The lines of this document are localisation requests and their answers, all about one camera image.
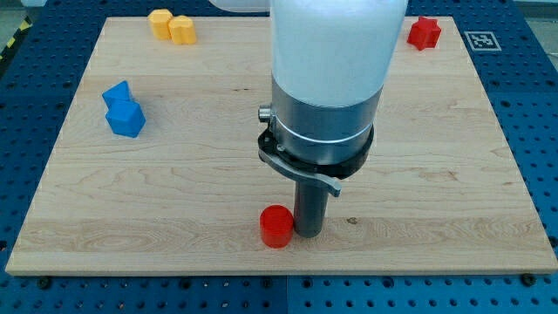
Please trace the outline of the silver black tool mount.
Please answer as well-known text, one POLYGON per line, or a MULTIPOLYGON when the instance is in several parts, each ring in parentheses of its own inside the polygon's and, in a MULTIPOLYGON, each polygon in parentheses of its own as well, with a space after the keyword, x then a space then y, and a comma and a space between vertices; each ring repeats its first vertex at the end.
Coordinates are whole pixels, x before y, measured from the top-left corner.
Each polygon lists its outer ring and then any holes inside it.
POLYGON ((259 109, 259 119, 267 122, 258 137, 260 159, 293 181, 338 197, 340 181, 366 162, 380 95, 348 106, 318 106, 272 82, 271 103, 259 109))

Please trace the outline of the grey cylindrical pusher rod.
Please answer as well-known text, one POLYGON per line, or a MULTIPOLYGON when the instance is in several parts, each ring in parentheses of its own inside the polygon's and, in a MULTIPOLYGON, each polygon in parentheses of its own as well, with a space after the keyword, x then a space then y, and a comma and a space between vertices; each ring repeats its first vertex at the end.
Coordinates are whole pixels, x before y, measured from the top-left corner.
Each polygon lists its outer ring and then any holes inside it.
POLYGON ((293 216, 295 232, 299 236, 312 238, 322 231, 327 201, 326 189, 296 183, 293 216))

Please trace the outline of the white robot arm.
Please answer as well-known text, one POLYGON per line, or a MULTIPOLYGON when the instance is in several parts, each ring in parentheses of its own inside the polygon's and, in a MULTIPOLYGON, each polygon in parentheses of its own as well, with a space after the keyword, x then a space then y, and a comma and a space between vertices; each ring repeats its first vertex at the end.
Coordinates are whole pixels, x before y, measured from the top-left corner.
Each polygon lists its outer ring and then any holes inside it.
POLYGON ((323 227, 330 195, 366 162, 406 0, 211 0, 235 13, 267 12, 271 101, 259 157, 296 184, 294 228, 323 227))

